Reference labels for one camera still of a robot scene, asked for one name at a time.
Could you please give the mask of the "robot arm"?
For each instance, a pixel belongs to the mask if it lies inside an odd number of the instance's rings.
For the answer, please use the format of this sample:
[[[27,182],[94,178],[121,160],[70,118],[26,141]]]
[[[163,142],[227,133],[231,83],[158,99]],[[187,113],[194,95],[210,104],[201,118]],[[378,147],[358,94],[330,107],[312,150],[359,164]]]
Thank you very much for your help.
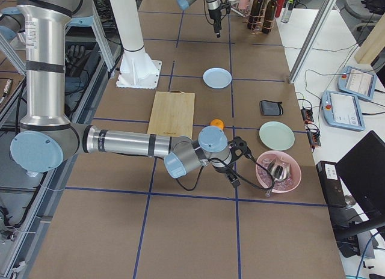
[[[182,11],[187,10],[197,0],[176,0],[179,8]],[[205,0],[206,6],[209,12],[209,17],[212,22],[209,22],[213,26],[214,33],[217,38],[221,36],[221,21],[222,21],[222,9],[223,3],[220,0]]]
[[[178,2],[181,3],[181,9],[186,9],[189,7],[189,5],[191,5],[195,0],[180,0]],[[230,13],[230,3],[226,1],[226,4],[224,2],[221,2],[219,3],[219,0],[218,1],[215,1],[215,2],[212,2],[213,0],[208,0],[207,2],[207,7],[204,7],[204,11],[205,11],[205,18],[207,20],[207,22],[211,25],[213,25],[214,27],[214,32],[216,33],[217,37],[220,37],[220,30],[221,30],[221,23],[222,23],[222,20],[225,18],[225,16],[227,16],[229,13]],[[122,28],[120,29],[121,32],[123,31],[126,31],[128,30],[128,23],[134,23],[136,24],[136,22],[138,22],[138,26],[139,26],[139,20],[137,18],[137,12],[136,12],[136,8],[134,7],[128,7],[128,0],[124,0],[124,3],[123,3],[123,6],[116,6],[114,7],[113,9],[113,14],[115,15],[114,19],[117,19],[118,20],[118,14],[122,14],[122,11],[124,10],[129,10],[131,11],[134,11],[135,10],[135,14],[131,17],[131,15],[128,15],[127,16],[127,19],[126,19],[126,16],[124,15],[124,25],[122,26]],[[223,9],[225,9],[225,6],[226,6],[226,11],[227,11],[227,14],[225,15],[223,13]],[[211,22],[208,20],[207,18],[207,13],[206,13],[206,8],[208,9],[208,12],[209,12],[209,15],[210,15],[210,18],[211,18]],[[97,38],[102,38],[102,42],[99,42],[99,46],[100,48],[104,48],[104,46],[106,46],[106,49],[107,51],[109,52],[110,49],[109,49],[109,44],[107,41],[105,41],[105,37],[104,37],[104,34],[103,34],[103,31],[102,31],[102,34],[99,35],[99,34],[95,34],[95,36]],[[71,89],[69,88],[68,91],[68,95],[70,95],[70,97],[72,95],[76,95],[79,93],[79,100],[77,101],[77,105],[74,106],[74,108],[72,109],[72,111],[66,111],[66,114],[67,115],[90,115],[91,117],[94,116],[94,113],[95,113],[95,108],[98,106],[99,104],[99,101],[100,101],[100,98],[101,98],[101,94],[89,94],[87,95],[87,99],[90,99],[90,101],[88,103],[96,103],[96,106],[94,108],[90,106],[88,106],[87,108],[85,107],[82,107],[81,110],[79,111],[78,110],[78,107],[79,107],[79,103],[83,103],[83,100],[84,100],[84,95],[85,95],[85,89],[87,86],[91,85],[90,84],[90,79],[91,77],[88,76],[88,81],[86,81],[84,83],[84,86],[80,85],[79,87],[75,87],[74,89]],[[97,84],[96,85],[96,88],[98,91],[102,91],[101,93],[103,93],[104,91],[104,88],[105,88],[105,84]],[[18,111],[19,111],[19,107],[16,107],[16,115],[18,115]],[[16,116],[15,118],[15,127],[18,127],[18,122],[19,122],[19,119],[18,119],[18,116]],[[1,129],[1,136],[3,136],[5,133],[7,132],[11,132],[12,131],[15,131],[17,133],[17,131],[19,131],[19,129],[11,129],[11,126],[8,126],[8,128],[6,127],[3,127]],[[3,147],[2,145],[5,146],[5,138],[1,138],[1,154],[5,155],[5,147]],[[17,189],[17,188],[35,188],[33,186],[30,186],[30,187],[27,187],[26,183],[28,183],[27,181],[30,182],[30,184],[32,183],[38,183],[37,179],[28,179],[26,178],[26,175],[22,175],[22,169],[21,167],[17,167],[16,166],[16,163],[14,162],[11,162],[12,161],[12,158],[11,158],[11,154],[8,156],[5,156],[4,158],[1,158],[1,190],[2,189]],[[197,177],[197,180],[196,180],[196,183],[194,185],[194,187],[192,188],[185,188],[185,186],[183,186],[180,181],[178,181],[178,179],[176,179],[177,183],[183,187],[185,190],[187,191],[193,191],[195,190],[199,180],[200,180],[200,176],[201,176],[201,173],[202,173],[202,170],[203,170],[203,167],[201,167],[200,171],[199,171],[199,174],[198,174],[198,177]]]

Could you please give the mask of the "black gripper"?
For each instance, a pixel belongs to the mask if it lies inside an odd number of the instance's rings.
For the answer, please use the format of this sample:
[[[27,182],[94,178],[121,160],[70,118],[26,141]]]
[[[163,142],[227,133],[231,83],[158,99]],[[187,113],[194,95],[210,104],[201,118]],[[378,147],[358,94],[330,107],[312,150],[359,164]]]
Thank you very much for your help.
[[[212,158],[211,164],[217,172],[225,175],[233,188],[237,188],[239,186],[239,179],[233,170],[233,159],[226,159],[225,161],[222,161],[218,158]]]
[[[209,15],[210,15],[210,18],[213,20],[214,24],[213,24],[213,27],[214,27],[214,33],[215,35],[217,36],[217,38],[220,38],[221,37],[221,10],[220,8],[216,8],[216,9],[209,9]]]

